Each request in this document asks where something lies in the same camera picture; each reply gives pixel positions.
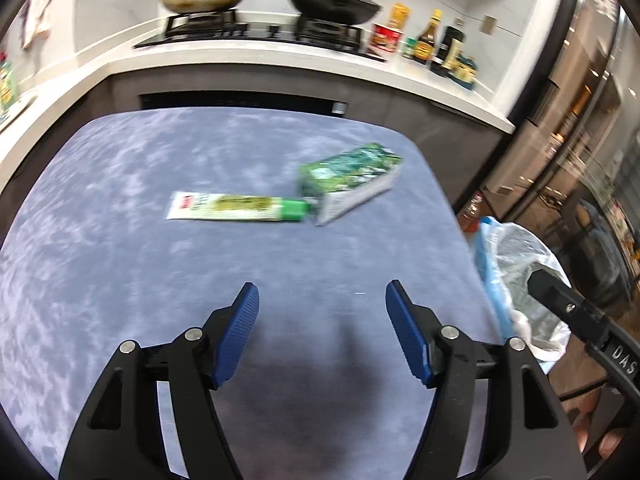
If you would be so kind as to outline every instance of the table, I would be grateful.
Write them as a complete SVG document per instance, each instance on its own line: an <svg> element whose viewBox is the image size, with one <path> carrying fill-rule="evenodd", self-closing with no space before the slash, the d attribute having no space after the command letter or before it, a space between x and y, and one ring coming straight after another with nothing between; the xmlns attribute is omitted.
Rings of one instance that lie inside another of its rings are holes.
<svg viewBox="0 0 640 480"><path fill-rule="evenodd" d="M174 190L296 195L301 163L377 141L404 157L396 186L326 227L166 220ZM385 309L400 279L471 337L498 327L453 212L422 155L386 128L246 108L115 114L47 166L0 251L0 402L57 475L104 364L128 338L171 341L245 281L260 314L215 403L245 478L402 478L432 392L409 372ZM486 391L477 388L474 468ZM167 388L172 469L184 473Z"/></svg>

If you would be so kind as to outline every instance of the black bottle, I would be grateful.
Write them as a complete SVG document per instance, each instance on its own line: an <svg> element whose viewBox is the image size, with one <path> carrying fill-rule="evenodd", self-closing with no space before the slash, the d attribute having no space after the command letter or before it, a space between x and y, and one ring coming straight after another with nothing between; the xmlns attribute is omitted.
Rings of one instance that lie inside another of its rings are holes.
<svg viewBox="0 0 640 480"><path fill-rule="evenodd" d="M445 30L438 53L431 60L430 69L433 73L446 77L451 72L465 42L465 33L460 30L464 24L462 19L456 18L454 25L449 25Z"/></svg>

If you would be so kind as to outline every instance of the green box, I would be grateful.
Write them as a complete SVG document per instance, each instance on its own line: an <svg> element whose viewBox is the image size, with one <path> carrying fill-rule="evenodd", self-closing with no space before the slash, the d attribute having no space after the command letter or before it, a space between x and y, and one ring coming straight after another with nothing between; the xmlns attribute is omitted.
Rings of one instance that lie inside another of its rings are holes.
<svg viewBox="0 0 640 480"><path fill-rule="evenodd" d="M300 168L300 193L312 205L317 225L326 225L387 191L400 173L402 157L370 142Z"/></svg>

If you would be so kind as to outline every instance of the trash bin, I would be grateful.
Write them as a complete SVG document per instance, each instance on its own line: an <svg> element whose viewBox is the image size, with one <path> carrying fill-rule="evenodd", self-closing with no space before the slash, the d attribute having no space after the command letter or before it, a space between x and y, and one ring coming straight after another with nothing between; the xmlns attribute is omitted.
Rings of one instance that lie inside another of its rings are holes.
<svg viewBox="0 0 640 480"><path fill-rule="evenodd" d="M571 331L529 295L527 280L535 270L545 269L571 286L558 259L524 227L492 217L480 221L472 251L502 336L523 338L548 373L564 355Z"/></svg>

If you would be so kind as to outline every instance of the toothpaste tube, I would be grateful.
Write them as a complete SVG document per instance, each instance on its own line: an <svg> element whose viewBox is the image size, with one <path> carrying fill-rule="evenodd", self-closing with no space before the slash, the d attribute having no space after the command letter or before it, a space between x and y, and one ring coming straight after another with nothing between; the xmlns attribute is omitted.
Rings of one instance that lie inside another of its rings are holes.
<svg viewBox="0 0 640 480"><path fill-rule="evenodd" d="M303 200L176 191L167 219L297 222L307 211Z"/></svg>

